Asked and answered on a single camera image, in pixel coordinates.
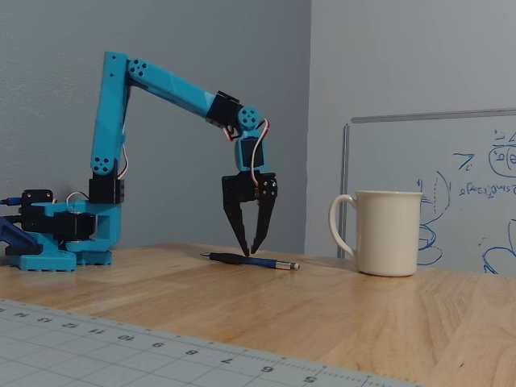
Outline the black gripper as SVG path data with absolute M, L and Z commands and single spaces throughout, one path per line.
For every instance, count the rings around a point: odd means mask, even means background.
M 256 235 L 251 249 L 251 254 L 255 254 L 268 234 L 277 199 L 278 186 L 275 173 L 255 173 L 254 177 L 257 185 L 252 180 L 252 175 L 246 172 L 222 177 L 223 209 L 245 256 L 249 256 L 250 252 L 240 203 L 258 201 Z

